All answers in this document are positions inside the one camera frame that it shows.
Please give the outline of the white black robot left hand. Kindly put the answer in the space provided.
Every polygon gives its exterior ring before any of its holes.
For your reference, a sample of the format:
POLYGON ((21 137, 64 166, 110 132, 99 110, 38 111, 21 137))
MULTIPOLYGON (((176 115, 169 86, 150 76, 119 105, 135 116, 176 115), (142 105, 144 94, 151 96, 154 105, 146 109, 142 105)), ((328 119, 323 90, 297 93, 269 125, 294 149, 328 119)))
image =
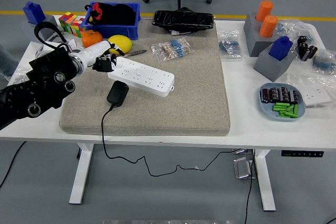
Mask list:
POLYGON ((88 48, 82 50, 81 52, 76 53, 76 56, 74 57, 78 61, 79 65, 78 73, 79 74, 84 73, 89 66, 92 66, 95 63, 97 57, 100 57, 110 49, 116 50, 121 56, 125 55, 125 53, 121 50, 119 46, 117 46, 114 43, 110 43, 106 40, 96 43, 92 46, 89 46, 88 48))

